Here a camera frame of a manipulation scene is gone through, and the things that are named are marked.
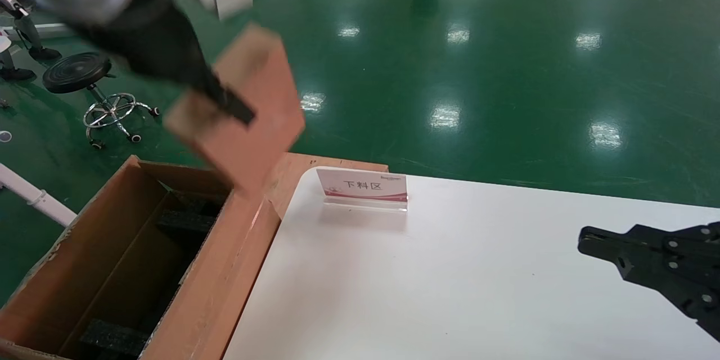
black shoe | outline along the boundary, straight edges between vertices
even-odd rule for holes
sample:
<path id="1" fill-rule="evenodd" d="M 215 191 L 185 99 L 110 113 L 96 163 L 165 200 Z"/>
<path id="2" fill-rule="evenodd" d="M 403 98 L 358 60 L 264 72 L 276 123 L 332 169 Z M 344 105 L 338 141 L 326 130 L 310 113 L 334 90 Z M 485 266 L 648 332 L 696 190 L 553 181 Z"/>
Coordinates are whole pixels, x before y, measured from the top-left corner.
<path id="1" fill-rule="evenodd" d="M 16 82 L 35 78 L 35 73 L 28 69 L 0 69 L 0 78 L 6 82 Z"/>
<path id="2" fill-rule="evenodd" d="M 57 50 L 50 48 L 30 48 L 28 53 L 34 60 L 55 60 L 62 55 Z"/>

white tabletop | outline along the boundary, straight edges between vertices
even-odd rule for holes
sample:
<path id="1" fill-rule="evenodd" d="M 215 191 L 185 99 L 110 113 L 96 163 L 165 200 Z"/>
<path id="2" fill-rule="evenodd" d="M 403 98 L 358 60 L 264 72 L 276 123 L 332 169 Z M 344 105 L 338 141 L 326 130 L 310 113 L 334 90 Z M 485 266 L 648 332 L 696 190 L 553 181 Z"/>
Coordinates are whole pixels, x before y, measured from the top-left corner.
<path id="1" fill-rule="evenodd" d="M 578 252 L 584 226 L 676 230 L 720 210 L 407 176 L 407 213 L 300 180 L 224 360 L 717 360 L 658 292 Z"/>

black stool seat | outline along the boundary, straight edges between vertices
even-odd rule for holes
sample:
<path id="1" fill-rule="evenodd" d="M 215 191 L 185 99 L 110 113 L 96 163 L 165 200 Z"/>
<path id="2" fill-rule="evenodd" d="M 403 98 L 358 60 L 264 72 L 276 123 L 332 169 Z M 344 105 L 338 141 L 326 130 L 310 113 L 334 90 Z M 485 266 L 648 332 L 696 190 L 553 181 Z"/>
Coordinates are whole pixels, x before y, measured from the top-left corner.
<path id="1" fill-rule="evenodd" d="M 110 59 L 97 52 L 72 55 L 62 58 L 46 70 L 43 85 L 51 93 L 72 93 L 104 78 L 112 67 Z"/>

cardboard box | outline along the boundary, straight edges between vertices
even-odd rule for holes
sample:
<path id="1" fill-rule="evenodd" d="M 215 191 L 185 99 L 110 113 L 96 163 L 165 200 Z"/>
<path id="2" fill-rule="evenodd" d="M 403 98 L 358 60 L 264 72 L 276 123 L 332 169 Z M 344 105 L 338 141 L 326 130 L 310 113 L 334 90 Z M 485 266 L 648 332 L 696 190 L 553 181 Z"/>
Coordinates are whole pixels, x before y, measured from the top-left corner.
<path id="1" fill-rule="evenodd" d="M 187 252 L 156 222 L 191 199 L 223 205 L 185 270 Z M 214 171 L 131 156 L 3 307 L 0 357 L 83 360 L 92 319 L 138 329 L 170 286 L 141 359 L 220 360 L 278 225 L 262 193 L 245 198 Z"/>
<path id="2" fill-rule="evenodd" d="M 249 24 L 214 68 L 255 113 L 249 125 L 187 91 L 165 114 L 165 127 L 223 173 L 236 191 L 261 194 L 277 162 L 304 129 L 298 91 L 277 34 Z"/>

green floor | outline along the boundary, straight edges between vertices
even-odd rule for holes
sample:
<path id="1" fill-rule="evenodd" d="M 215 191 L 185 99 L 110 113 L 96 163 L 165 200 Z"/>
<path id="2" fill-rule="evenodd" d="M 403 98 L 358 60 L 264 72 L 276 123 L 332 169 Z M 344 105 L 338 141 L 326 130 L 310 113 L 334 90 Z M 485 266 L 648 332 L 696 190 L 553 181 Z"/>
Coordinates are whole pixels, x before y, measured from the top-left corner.
<path id="1" fill-rule="evenodd" d="M 720 206 L 720 0 L 255 0 L 225 22 L 182 3 L 212 58 L 248 19 L 280 32 L 307 109 L 295 152 Z M 119 75 L 101 88 L 161 109 L 178 94 Z M 140 145 L 105 131 L 97 152 L 80 123 L 87 94 L 54 96 L 39 80 L 0 86 L 13 104 L 0 111 L 0 130 L 13 134 L 0 161 L 74 210 L 129 154 L 200 163 L 140 114 L 128 124 Z M 60 232 L 0 191 L 0 302 Z"/>

